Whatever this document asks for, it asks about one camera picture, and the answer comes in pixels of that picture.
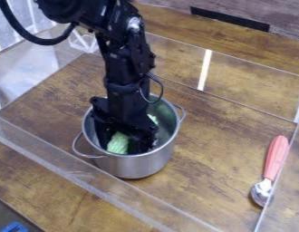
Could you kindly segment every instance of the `black cable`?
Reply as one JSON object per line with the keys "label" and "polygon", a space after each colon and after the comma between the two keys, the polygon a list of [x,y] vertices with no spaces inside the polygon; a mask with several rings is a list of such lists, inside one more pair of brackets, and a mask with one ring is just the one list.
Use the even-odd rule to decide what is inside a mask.
{"label": "black cable", "polygon": [[146,99],[146,97],[144,96],[142,89],[140,88],[138,90],[140,90],[140,94],[141,94],[141,97],[142,97],[144,101],[145,101],[148,104],[154,104],[154,103],[157,103],[157,102],[161,100],[161,98],[162,98],[162,89],[164,89],[164,86],[162,86],[162,82],[160,81],[160,79],[158,79],[150,72],[146,74],[146,76],[148,76],[156,83],[158,83],[160,86],[161,86],[161,93],[160,93],[158,99],[157,99],[156,101],[149,101],[149,100]]}
{"label": "black cable", "polygon": [[25,38],[28,41],[30,41],[32,43],[38,44],[38,45],[50,46],[50,45],[58,44],[69,37],[72,30],[77,26],[77,23],[70,23],[70,25],[68,26],[68,28],[64,31],[61,36],[58,36],[54,39],[42,39],[42,38],[38,38],[37,36],[34,36],[33,34],[30,34],[26,31],[26,29],[22,27],[16,16],[11,13],[11,10],[9,8],[6,0],[0,0],[0,9],[5,15],[5,18],[9,22],[9,24],[11,25],[11,27],[14,28],[17,33],[22,36],[22,38]]}

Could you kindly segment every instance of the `wooden table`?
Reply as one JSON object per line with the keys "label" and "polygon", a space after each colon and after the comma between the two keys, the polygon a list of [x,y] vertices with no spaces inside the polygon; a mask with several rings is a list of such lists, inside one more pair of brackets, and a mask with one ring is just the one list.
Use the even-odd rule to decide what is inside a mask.
{"label": "wooden table", "polygon": [[[299,73],[299,42],[166,9],[141,5],[138,8],[152,33]],[[162,49],[158,43],[153,46]],[[176,58],[182,66],[189,66],[196,56],[190,59],[190,50],[180,48],[181,45],[173,47],[173,54],[180,53]],[[168,78],[177,62],[164,59],[161,56],[160,63],[168,66],[157,73],[165,77],[165,98],[185,107],[188,117],[165,169],[129,183],[217,228],[250,231],[261,210],[248,199],[249,188],[261,178],[270,139],[278,134],[290,138],[294,123],[190,88],[193,80],[188,77],[193,70]],[[9,104],[0,115],[72,152],[88,99],[105,94],[102,75],[101,58],[82,55]],[[281,104],[296,102],[294,97]],[[293,108],[273,110],[288,118]],[[154,230],[1,143],[0,199],[49,231]]]}

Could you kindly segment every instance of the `metal spoon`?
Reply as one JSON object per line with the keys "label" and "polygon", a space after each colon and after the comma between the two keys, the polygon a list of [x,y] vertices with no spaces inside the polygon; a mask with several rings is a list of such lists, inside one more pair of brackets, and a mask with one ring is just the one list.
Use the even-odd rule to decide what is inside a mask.
{"label": "metal spoon", "polygon": [[264,180],[257,183],[250,190],[250,195],[254,203],[264,207],[272,190],[272,183],[276,180],[278,171],[282,166],[282,161],[285,160],[286,153],[289,149],[289,142],[284,136],[277,136],[273,139],[269,151],[266,154],[266,164],[264,172]]}

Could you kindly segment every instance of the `stainless steel pot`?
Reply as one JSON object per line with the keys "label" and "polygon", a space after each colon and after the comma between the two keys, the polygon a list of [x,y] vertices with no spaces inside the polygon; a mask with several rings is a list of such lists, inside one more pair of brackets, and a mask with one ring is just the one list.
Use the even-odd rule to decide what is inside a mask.
{"label": "stainless steel pot", "polygon": [[[157,96],[150,95],[150,100],[156,101]],[[181,110],[181,119],[174,110]],[[116,177],[124,179],[140,179],[154,174],[166,165],[173,156],[174,136],[178,132],[180,124],[185,119],[184,109],[161,99],[156,104],[149,106],[149,114],[157,117],[160,131],[157,133],[158,145],[154,150],[136,155],[121,155],[108,152],[98,146],[97,134],[94,131],[94,121],[90,117],[92,108],[85,113],[82,132],[76,137],[72,149],[78,156],[93,159],[97,166]],[[93,154],[82,154],[77,150],[77,142],[85,137],[92,145]]]}

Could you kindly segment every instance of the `black strip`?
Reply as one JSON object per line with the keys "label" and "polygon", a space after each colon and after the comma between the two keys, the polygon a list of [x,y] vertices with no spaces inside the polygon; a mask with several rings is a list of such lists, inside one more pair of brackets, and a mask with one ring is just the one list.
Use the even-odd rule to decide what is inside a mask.
{"label": "black strip", "polygon": [[217,19],[225,23],[230,23],[234,25],[249,27],[249,28],[258,30],[258,31],[262,31],[262,32],[269,31],[269,24],[264,24],[264,23],[257,22],[254,20],[240,18],[240,17],[229,15],[229,14],[221,14],[221,13],[217,13],[214,11],[208,11],[208,10],[200,9],[197,7],[193,7],[193,6],[190,7],[190,13],[193,15],[198,15],[198,16],[202,16],[206,18]]}

